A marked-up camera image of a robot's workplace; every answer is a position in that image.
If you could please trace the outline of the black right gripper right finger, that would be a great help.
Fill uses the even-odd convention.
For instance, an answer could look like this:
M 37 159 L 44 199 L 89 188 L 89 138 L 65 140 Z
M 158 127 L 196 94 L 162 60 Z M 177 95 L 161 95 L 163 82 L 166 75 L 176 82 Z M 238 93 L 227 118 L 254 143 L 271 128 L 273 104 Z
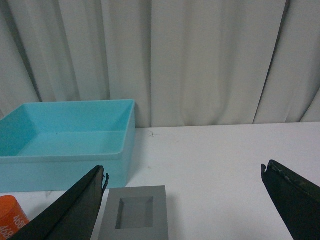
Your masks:
M 294 240 L 320 238 L 320 187 L 275 160 L 261 165 L 262 182 Z

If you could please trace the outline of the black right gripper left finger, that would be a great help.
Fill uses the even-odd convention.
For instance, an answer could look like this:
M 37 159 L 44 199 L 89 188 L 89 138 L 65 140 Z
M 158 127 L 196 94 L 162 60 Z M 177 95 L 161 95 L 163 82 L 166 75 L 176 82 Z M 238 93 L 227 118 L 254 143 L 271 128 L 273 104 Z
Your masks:
M 109 174 L 95 166 L 11 240 L 89 240 L 101 208 Z

